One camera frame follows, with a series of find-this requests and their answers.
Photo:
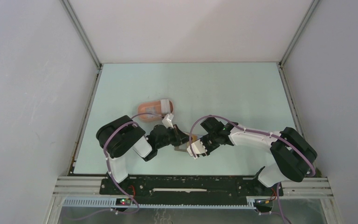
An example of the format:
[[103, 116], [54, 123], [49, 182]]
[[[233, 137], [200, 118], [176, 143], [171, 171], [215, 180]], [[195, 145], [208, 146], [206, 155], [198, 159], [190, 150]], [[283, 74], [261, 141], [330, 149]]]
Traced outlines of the taupe leather card holder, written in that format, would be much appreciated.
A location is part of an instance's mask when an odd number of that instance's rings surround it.
[[188, 143], [185, 143], [185, 144], [182, 144], [182, 145], [179, 145], [179, 146], [175, 146], [174, 147], [174, 150], [175, 151], [178, 151], [178, 152], [185, 152], [187, 153], [187, 148], [189, 147], [189, 144]]

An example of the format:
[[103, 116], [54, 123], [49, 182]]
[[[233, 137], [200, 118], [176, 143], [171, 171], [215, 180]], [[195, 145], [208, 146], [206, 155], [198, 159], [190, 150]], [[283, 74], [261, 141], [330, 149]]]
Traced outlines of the orange credit card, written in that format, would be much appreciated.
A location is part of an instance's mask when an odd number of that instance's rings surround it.
[[198, 136], [197, 135], [192, 135], [190, 137], [190, 140], [188, 141], [187, 145], [190, 146], [192, 143], [194, 143], [197, 140], [198, 140]]

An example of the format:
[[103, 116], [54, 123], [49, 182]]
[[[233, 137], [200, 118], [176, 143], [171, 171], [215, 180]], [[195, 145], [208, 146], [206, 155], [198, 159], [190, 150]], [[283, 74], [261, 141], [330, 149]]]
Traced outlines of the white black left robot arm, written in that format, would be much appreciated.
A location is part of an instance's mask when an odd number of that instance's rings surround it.
[[159, 149], [168, 145], [179, 147], [189, 141], [189, 135], [172, 123], [172, 113], [155, 116], [162, 118], [162, 124], [154, 126], [149, 135], [127, 115], [102, 126], [96, 133], [96, 139], [105, 154], [108, 175], [113, 179], [110, 187], [117, 194], [124, 194], [129, 188], [124, 158], [129, 150], [133, 150], [144, 161], [150, 161]]

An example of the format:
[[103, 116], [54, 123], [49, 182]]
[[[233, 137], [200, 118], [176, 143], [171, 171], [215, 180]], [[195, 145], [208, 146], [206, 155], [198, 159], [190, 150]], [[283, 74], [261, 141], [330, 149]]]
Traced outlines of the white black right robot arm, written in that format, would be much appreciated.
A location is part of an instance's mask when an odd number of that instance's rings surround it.
[[305, 177], [313, 177], [316, 174], [313, 163], [317, 152], [294, 128], [286, 127], [280, 132], [267, 132], [230, 120], [223, 124], [224, 118], [215, 115], [208, 115], [200, 120], [207, 134], [187, 148], [188, 153], [195, 159], [208, 156], [223, 145], [248, 145], [272, 155], [274, 162], [262, 167], [252, 183], [253, 191], [258, 195], [266, 194], [279, 182], [301, 182]]

